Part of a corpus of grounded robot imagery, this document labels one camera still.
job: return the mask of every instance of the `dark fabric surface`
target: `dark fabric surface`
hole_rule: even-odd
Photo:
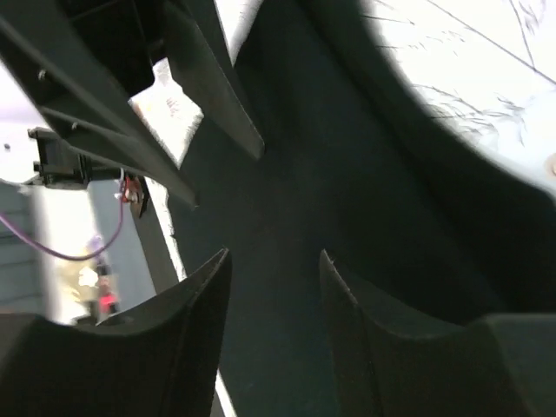
[[[3,415],[208,417],[231,269],[223,250],[101,326],[0,315]]]
[[[402,77],[395,75],[397,69],[393,71],[374,47],[374,38],[361,24],[358,0],[300,3],[387,128],[391,146],[426,187],[437,212],[449,221],[460,249],[485,274],[489,287],[512,311],[553,311],[554,201],[479,157],[429,120],[399,81]]]
[[[504,273],[514,278],[514,271],[493,267],[508,248],[493,244],[504,243],[511,232],[487,226],[487,219],[498,214],[496,198],[516,191],[543,205],[544,220],[526,237],[536,243],[541,266],[548,265],[547,246],[539,243],[546,234],[539,226],[554,224],[548,200],[484,168],[459,144],[417,158],[414,147],[408,150],[399,138],[414,130],[400,130],[396,120],[405,127],[407,120],[425,123],[436,142],[453,138],[430,128],[422,113],[405,114],[417,111],[411,103],[398,111],[385,103],[391,114],[384,116],[384,109],[376,107],[379,96],[358,87],[337,48],[323,40],[326,34],[306,13],[294,0],[265,1],[237,59],[237,73],[262,123],[265,156],[253,162],[205,118],[182,165],[199,189],[200,207],[190,212],[169,199],[186,270],[195,270],[221,247],[233,254],[221,371],[242,417],[339,413],[319,290],[324,248],[377,287],[446,321],[533,309],[535,292],[515,294],[515,287],[500,285]],[[384,65],[377,61],[378,70]],[[383,82],[381,91],[394,79],[390,75]],[[408,100],[393,88],[396,99]],[[493,174],[492,179],[478,187],[476,176],[456,170],[462,165],[446,170],[443,158],[460,157]],[[457,201],[461,206],[454,206]],[[462,210],[488,215],[482,223],[463,222]],[[534,212],[535,206],[526,210]],[[520,227],[526,227],[527,216],[508,218],[519,218]],[[481,245],[470,248],[480,239],[481,224],[491,252]],[[489,256],[495,261],[488,263]],[[514,270],[519,265],[519,271],[532,274],[534,268],[525,268],[524,260],[514,262]],[[556,303],[546,294],[553,291],[546,279],[552,270],[542,273],[539,309]]]

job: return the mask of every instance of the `white surface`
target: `white surface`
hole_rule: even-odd
[[[0,85],[0,181],[27,182],[36,176],[33,162],[39,160],[36,141],[29,139],[27,129],[46,123],[1,61]]]
[[[89,195],[84,191],[33,188],[32,198],[37,227],[37,238],[46,246],[68,255],[83,255],[91,236],[96,235],[95,217]],[[63,264],[53,256],[42,256],[49,295],[49,318],[70,324],[73,319],[87,314],[85,308],[70,296],[56,271]]]
[[[556,189],[547,167],[556,154],[556,2],[366,3],[369,28],[431,116],[520,177]]]

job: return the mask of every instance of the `wire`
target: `wire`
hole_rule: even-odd
[[[125,194],[126,188],[127,188],[126,182],[122,182],[121,190],[123,194]],[[17,236],[23,243],[26,243],[27,245],[31,246],[33,249],[44,252],[47,255],[55,256],[56,258],[64,259],[65,261],[77,261],[77,262],[88,261],[89,259],[96,258],[102,252],[108,249],[112,245],[112,243],[116,241],[116,238],[120,235],[120,231],[122,230],[122,225],[123,225],[123,204],[124,204],[124,200],[120,199],[120,217],[118,220],[118,225],[116,227],[116,232],[114,232],[112,237],[110,237],[110,239],[106,242],[106,244],[103,247],[85,256],[65,255],[65,254],[61,254],[60,252],[56,252],[54,249],[47,248],[42,243],[37,242],[32,237],[25,234],[18,226],[10,222],[10,220],[8,220],[8,218],[4,213],[0,213],[0,222],[8,230],[10,230],[15,236]]]

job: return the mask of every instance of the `gray wall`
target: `gray wall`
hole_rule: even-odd
[[[114,234],[117,227],[119,202],[114,193],[118,189],[119,186],[114,181],[92,182],[88,187],[95,211],[96,227],[105,241]],[[154,297],[156,292],[133,216],[127,206],[124,207],[123,216],[122,231],[106,251],[106,255],[117,275],[116,289],[121,308],[127,310]]]
[[[3,183],[0,183],[0,212],[28,235],[34,235],[29,197]],[[0,223],[0,309],[45,314],[45,308],[39,254]]]

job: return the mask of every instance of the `purple wire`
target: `purple wire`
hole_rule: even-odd
[[[56,252],[53,249],[47,248],[42,243],[39,243],[36,240],[34,240],[32,237],[26,235],[20,228],[18,228],[15,224],[10,222],[10,220],[8,220],[8,218],[4,213],[0,213],[0,222],[3,223],[3,225],[6,228],[8,228],[8,230],[10,230],[15,236],[21,239],[22,242],[27,243],[32,248],[44,252],[45,254],[55,256],[56,258],[64,259],[66,261],[88,261],[89,259],[93,259],[99,256],[102,252],[108,249],[112,245],[112,243],[116,241],[116,238],[120,234],[123,225],[123,200],[120,199],[120,218],[118,220],[116,232],[112,235],[112,237],[110,237],[110,239],[106,242],[106,244],[103,247],[97,249],[92,254],[85,255],[85,256],[64,255],[59,252]]]
[[[98,250],[104,247],[104,241],[100,235],[96,235],[89,241],[87,247],[92,251]],[[102,259],[103,257],[100,255],[96,257],[96,261],[101,261]]]

